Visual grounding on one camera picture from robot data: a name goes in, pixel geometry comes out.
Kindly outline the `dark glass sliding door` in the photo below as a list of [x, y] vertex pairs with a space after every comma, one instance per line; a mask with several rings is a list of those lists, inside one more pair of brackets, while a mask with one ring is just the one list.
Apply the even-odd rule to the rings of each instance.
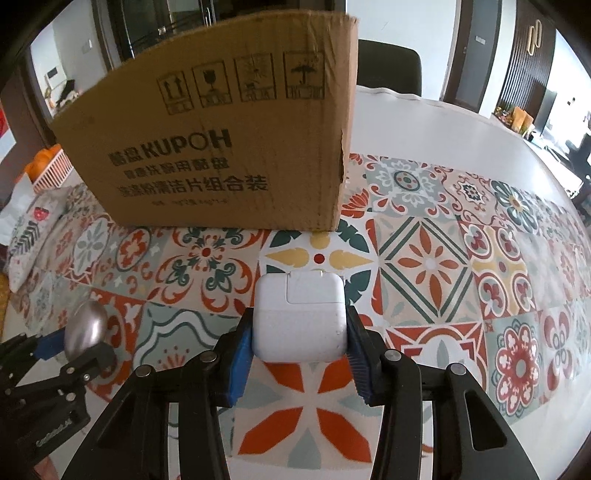
[[98, 44], [107, 70], [173, 36], [242, 15], [273, 10], [346, 10], [344, 1], [93, 1]]

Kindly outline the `white fruit basket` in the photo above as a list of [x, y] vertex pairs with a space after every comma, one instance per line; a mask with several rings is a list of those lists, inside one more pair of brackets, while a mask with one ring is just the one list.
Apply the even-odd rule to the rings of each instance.
[[53, 190], [64, 186], [74, 167], [63, 149], [55, 152], [39, 173], [32, 188], [36, 194], [45, 190]]

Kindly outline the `patterned tissue cover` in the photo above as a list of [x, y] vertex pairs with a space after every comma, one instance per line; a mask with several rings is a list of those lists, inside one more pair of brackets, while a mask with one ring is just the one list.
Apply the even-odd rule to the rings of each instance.
[[73, 209], [88, 188], [84, 183], [42, 191], [20, 215], [7, 246], [5, 273], [11, 293], [17, 293], [57, 222]]

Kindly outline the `patterned table runner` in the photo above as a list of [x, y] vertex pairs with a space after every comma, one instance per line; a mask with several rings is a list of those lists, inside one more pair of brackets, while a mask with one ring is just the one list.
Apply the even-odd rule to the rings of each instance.
[[355, 154], [331, 233], [122, 227], [80, 185], [39, 197], [16, 243], [12, 322], [47, 334], [85, 300], [105, 307], [117, 361], [92, 411], [133, 368], [211, 348], [246, 308], [302, 355], [352, 305], [417, 362], [464, 365], [542, 478], [590, 429], [590, 241], [539, 164]]

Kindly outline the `right dark dining chair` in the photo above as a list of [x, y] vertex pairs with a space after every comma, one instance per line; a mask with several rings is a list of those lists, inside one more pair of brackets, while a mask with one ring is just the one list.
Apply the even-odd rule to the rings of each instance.
[[415, 50], [406, 47], [360, 39], [356, 83], [421, 96], [421, 58]]

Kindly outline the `white square power adapter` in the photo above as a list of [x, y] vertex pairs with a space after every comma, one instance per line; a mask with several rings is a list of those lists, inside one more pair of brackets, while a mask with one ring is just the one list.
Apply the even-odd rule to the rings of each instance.
[[252, 348], [266, 363], [329, 363], [346, 354], [345, 284], [322, 270], [267, 273], [256, 283]]

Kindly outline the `oranges in basket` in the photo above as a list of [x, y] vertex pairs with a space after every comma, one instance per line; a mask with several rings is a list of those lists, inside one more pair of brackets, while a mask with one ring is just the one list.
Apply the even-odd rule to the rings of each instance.
[[31, 182], [36, 181], [60, 150], [60, 144], [39, 150], [32, 161], [25, 166], [23, 173], [28, 176]]

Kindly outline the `brown cardboard box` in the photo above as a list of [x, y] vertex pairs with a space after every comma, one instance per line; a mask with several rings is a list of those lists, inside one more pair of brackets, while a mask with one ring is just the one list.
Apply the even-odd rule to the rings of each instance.
[[123, 63], [51, 127], [119, 225], [332, 231], [358, 46], [342, 12], [236, 17]]

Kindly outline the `silver egg-shaped object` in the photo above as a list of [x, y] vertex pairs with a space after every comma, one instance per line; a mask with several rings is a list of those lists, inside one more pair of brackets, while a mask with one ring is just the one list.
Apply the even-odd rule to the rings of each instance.
[[74, 312], [64, 330], [64, 353], [73, 361], [86, 350], [103, 341], [107, 331], [108, 316], [103, 305], [96, 300], [86, 300]]

